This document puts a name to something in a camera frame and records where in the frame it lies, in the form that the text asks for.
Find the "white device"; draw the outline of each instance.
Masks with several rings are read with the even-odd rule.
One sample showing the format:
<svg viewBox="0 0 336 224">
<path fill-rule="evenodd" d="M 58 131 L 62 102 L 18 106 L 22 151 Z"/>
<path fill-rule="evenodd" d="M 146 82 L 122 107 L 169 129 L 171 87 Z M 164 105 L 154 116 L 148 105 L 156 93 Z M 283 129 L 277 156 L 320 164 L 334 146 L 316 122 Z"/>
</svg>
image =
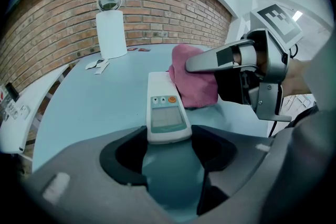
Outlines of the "white device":
<svg viewBox="0 0 336 224">
<path fill-rule="evenodd" d="M 147 140 L 166 144 L 188 139 L 191 126 L 168 72 L 151 72 L 147 90 Z"/>
</svg>

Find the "brick wall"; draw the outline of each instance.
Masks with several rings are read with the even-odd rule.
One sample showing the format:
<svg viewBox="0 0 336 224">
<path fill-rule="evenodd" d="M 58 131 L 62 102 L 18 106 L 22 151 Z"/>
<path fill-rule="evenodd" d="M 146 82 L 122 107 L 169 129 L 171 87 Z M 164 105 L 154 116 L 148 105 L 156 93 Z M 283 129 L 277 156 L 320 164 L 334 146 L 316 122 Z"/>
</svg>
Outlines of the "brick wall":
<svg viewBox="0 0 336 224">
<path fill-rule="evenodd" d="M 120 9 L 128 46 L 218 46 L 231 21 L 217 0 L 123 0 Z M 1 37 L 2 81 L 20 91 L 49 71 L 98 52 L 97 13 L 96 0 L 20 0 Z"/>
</svg>

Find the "pink cloth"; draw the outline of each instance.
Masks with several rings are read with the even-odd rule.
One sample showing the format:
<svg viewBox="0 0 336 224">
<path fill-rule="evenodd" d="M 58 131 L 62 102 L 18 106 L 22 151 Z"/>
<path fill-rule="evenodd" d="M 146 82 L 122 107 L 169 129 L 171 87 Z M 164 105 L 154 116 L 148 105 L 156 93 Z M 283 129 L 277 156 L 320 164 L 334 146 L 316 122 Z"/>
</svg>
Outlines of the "pink cloth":
<svg viewBox="0 0 336 224">
<path fill-rule="evenodd" d="M 218 101 L 218 86 L 213 73 L 189 73 L 185 70 L 187 59 L 201 53 L 203 50 L 185 44 L 173 48 L 173 64 L 168 72 L 185 108 L 202 108 Z"/>
</svg>

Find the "orange button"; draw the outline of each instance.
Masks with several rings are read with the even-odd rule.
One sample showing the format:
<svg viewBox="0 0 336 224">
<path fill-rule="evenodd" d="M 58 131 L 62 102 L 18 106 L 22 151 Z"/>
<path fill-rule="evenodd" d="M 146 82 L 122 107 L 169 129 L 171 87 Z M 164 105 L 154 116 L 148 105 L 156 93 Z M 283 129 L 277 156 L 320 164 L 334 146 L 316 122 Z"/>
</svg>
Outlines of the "orange button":
<svg viewBox="0 0 336 224">
<path fill-rule="evenodd" d="M 176 102 L 176 98 L 173 97 L 173 96 L 170 96 L 170 97 L 168 98 L 168 101 L 169 101 L 170 103 L 175 103 L 175 102 Z"/>
</svg>

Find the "round table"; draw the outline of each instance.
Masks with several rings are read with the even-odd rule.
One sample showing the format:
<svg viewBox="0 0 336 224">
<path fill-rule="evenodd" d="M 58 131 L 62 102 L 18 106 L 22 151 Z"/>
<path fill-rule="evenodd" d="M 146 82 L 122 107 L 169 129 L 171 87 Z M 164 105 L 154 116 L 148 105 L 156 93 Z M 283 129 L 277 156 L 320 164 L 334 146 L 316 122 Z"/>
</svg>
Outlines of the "round table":
<svg viewBox="0 0 336 224">
<path fill-rule="evenodd" d="M 110 59 L 102 74 L 95 74 L 94 68 L 85 70 L 88 63 L 101 58 L 100 53 L 82 58 L 65 77 L 45 111 L 37 133 L 33 171 L 73 143 L 146 125 L 148 73 L 168 70 L 174 46 L 137 46 L 151 51 L 128 51 L 122 57 Z M 267 136 L 268 122 L 259 120 L 247 105 L 219 100 L 216 105 L 188 110 L 187 116 L 191 124 Z"/>
</svg>

